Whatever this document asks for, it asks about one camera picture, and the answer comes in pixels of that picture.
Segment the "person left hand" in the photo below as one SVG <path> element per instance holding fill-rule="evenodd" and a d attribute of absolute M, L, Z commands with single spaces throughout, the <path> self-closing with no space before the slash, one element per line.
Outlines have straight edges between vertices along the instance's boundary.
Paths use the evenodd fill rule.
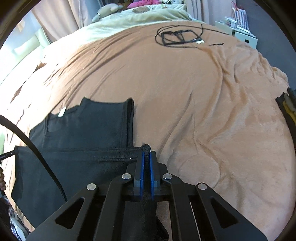
<path fill-rule="evenodd" d="M 0 167 L 0 189 L 2 191 L 6 190 L 6 182 L 4 180 L 4 173 L 1 167 Z"/>

